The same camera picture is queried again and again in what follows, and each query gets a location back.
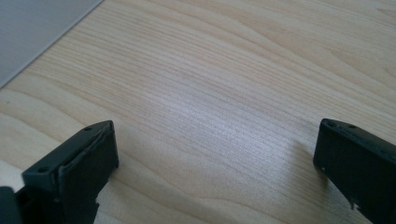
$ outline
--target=gray surface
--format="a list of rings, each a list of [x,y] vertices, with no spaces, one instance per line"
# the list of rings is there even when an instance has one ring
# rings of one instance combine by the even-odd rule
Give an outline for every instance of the gray surface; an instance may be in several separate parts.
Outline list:
[[[102,0],[0,0],[0,88]]]

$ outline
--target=black object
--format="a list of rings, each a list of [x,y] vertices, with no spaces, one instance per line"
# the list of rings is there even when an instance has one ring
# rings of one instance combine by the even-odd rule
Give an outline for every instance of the black object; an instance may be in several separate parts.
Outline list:
[[[396,146],[354,125],[324,119],[314,164],[374,224],[396,223]]]
[[[88,126],[24,171],[16,194],[0,188],[0,224],[91,224],[96,197],[118,166],[113,122]]]

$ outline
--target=gray object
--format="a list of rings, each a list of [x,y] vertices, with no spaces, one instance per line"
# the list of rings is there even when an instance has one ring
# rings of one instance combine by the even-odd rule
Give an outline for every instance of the gray object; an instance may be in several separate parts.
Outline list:
[[[0,0],[0,88],[103,0]]]

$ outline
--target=wooden table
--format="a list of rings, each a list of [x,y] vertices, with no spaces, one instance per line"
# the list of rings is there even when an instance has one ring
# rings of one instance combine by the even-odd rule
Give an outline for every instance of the wooden table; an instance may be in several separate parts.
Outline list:
[[[394,2],[106,0],[0,90],[0,185],[112,119],[95,223],[369,223],[312,164],[323,118],[396,144]]]

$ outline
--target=wood grain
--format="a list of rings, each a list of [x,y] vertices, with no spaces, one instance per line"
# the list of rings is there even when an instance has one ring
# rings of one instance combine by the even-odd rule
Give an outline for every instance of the wood grain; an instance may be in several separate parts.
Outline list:
[[[323,118],[396,144],[394,2],[106,0],[0,90],[0,185],[112,119],[95,223],[369,223],[312,164]]]

